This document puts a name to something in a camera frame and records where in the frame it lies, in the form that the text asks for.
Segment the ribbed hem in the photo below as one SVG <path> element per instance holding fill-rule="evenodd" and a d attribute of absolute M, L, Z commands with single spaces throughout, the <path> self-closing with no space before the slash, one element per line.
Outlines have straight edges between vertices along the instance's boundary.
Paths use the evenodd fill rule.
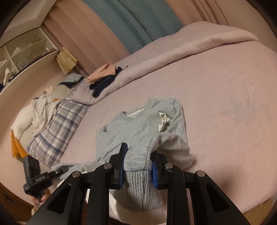
<path fill-rule="evenodd" d="M 125 171 L 120 190 L 110 190 L 116 201 L 128 210 L 150 210 L 163 207 L 161 194 L 152 184 L 150 170 Z"/>

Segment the orange cloth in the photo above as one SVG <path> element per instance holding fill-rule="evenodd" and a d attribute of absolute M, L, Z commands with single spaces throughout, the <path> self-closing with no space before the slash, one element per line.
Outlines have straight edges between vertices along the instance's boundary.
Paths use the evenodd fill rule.
<path fill-rule="evenodd" d="M 99 69 L 95 70 L 91 75 L 89 75 L 86 79 L 86 82 L 94 84 L 95 81 L 98 81 L 103 77 L 106 77 L 108 75 L 115 75 L 116 70 L 116 65 L 112 63 L 106 63 L 104 66 L 101 66 Z"/>
<path fill-rule="evenodd" d="M 17 138 L 14 137 L 14 132 L 11 131 L 11 140 L 12 140 L 12 156 L 17 158 L 18 155 L 21 156 L 21 158 L 24 158 L 28 154 L 25 152 L 25 150 L 22 148 L 21 144 L 17 140 Z"/>

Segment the metal screw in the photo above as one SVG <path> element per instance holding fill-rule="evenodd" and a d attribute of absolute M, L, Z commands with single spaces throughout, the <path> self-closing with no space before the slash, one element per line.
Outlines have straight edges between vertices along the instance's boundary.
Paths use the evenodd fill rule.
<path fill-rule="evenodd" d="M 203 171 L 199 170 L 197 172 L 197 175 L 200 176 L 200 177 L 203 177 L 203 176 L 205 176 L 205 173 Z"/>
<path fill-rule="evenodd" d="M 104 164 L 104 168 L 105 169 L 110 169 L 110 168 L 112 168 L 112 164 L 106 163 L 106 164 Z"/>
<path fill-rule="evenodd" d="M 166 163 L 165 164 L 165 168 L 172 169 L 173 168 L 173 164 L 172 163 Z"/>
<path fill-rule="evenodd" d="M 78 177 L 78 176 L 80 176 L 80 172 L 79 172 L 79 171 L 74 171 L 74 172 L 72 173 L 72 176 L 73 176 L 73 177 Z"/>

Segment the pile of clothes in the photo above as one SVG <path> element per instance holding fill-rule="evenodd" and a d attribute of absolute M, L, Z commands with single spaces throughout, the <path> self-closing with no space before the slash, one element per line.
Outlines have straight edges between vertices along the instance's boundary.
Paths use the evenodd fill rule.
<path fill-rule="evenodd" d="M 122 70 L 121 67 L 117 67 L 115 64 L 106 63 L 89 75 L 86 82 L 91 83 L 89 89 L 94 90 L 92 96 L 97 98 L 106 87 L 114 82 L 116 76 Z"/>

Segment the wall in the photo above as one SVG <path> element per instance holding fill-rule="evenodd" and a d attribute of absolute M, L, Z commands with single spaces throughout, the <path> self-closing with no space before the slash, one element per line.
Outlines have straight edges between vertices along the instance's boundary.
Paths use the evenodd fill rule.
<path fill-rule="evenodd" d="M 30 101 L 35 97 L 42 95 L 45 88 L 57 86 L 65 77 L 56 60 L 50 62 L 34 72 L 28 82 L 22 84 L 17 92 L 10 97 L 9 102 L 4 107 L 5 110 L 1 112 L 0 182 L 15 195 L 29 203 L 32 203 L 30 196 L 23 191 L 23 184 L 26 183 L 23 164 L 13 158 L 11 154 L 10 127 L 23 107 L 30 104 Z"/>

